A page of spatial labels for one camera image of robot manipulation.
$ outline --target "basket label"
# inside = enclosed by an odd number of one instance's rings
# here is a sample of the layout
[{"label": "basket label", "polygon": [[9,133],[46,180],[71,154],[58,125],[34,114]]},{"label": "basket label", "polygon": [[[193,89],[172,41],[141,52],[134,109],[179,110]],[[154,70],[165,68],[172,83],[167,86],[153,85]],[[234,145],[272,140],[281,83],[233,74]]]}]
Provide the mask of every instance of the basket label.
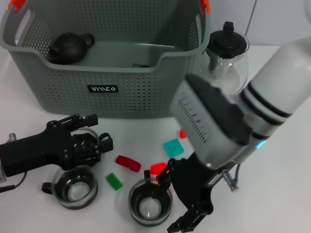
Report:
[{"label": "basket label", "polygon": [[118,93],[117,85],[87,85],[90,93]]}]

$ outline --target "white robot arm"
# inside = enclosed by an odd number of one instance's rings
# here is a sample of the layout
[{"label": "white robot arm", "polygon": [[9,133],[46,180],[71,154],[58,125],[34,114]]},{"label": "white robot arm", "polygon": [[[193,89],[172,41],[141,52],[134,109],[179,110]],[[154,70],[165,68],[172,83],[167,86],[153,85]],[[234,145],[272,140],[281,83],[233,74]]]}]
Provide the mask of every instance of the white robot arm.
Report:
[{"label": "white robot arm", "polygon": [[225,96],[200,77],[188,75],[171,110],[195,153],[187,160],[171,159],[157,177],[163,188],[172,183],[188,208],[168,232],[193,231],[212,213],[210,193],[221,178],[237,190],[228,171],[260,147],[310,94],[311,36],[281,46],[235,96]]}]

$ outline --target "blue light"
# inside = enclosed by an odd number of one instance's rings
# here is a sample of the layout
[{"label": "blue light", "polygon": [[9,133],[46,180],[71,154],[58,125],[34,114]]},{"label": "blue light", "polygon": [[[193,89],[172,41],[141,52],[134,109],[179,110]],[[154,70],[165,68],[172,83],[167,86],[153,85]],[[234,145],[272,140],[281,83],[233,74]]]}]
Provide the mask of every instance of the blue light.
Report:
[{"label": "blue light", "polygon": [[257,149],[259,149],[263,144],[265,144],[266,141],[263,141],[263,142],[260,142],[258,145],[257,145]]}]

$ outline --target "gray plastic basket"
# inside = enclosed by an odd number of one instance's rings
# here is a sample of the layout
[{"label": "gray plastic basket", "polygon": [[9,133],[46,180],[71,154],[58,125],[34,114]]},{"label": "gray plastic basket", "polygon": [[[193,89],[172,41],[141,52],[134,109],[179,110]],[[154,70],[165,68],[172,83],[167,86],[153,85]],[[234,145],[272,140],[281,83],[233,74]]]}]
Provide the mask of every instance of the gray plastic basket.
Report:
[{"label": "gray plastic basket", "polygon": [[[17,13],[14,8],[2,19],[0,45],[42,107],[60,114],[170,116],[174,93],[195,71],[210,34],[210,15],[206,8],[202,15],[199,0],[27,0]],[[87,57],[73,66],[46,60],[49,46],[65,32],[96,38]],[[116,85],[119,92],[90,93],[88,85]]]}]

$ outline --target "glass teapot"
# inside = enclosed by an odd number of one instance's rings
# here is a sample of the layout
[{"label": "glass teapot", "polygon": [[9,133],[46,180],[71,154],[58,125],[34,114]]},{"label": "glass teapot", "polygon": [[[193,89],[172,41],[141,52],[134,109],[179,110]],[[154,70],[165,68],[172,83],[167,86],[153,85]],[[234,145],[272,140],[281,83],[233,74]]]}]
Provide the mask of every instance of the glass teapot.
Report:
[{"label": "glass teapot", "polygon": [[225,94],[237,94],[247,83],[248,49],[247,37],[235,32],[232,22],[225,22],[222,29],[210,35],[198,74]]}]

